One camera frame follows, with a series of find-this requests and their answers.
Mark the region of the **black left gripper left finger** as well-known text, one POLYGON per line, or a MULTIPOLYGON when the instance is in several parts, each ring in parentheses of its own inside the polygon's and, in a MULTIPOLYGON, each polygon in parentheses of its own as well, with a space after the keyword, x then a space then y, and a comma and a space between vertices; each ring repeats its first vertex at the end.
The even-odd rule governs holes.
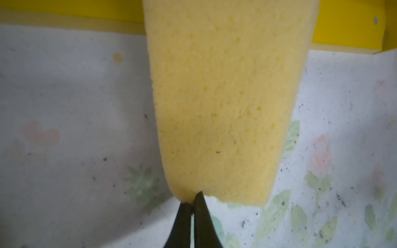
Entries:
POLYGON ((181 203, 164 248, 190 248, 192 205, 181 203))

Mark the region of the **yellow sponge with green back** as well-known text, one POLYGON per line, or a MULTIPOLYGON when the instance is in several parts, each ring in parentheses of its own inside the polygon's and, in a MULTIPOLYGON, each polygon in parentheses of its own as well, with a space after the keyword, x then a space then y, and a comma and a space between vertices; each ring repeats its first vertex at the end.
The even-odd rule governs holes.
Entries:
POLYGON ((162 165, 172 194, 267 203, 319 1, 144 1, 162 165))

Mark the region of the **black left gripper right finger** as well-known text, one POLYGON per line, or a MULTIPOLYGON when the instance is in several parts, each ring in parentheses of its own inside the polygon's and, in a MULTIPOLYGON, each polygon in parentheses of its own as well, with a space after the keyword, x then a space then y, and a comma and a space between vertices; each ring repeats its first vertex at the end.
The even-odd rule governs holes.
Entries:
POLYGON ((196 195, 194 210, 194 247, 223 248, 215 231, 203 192, 196 195))

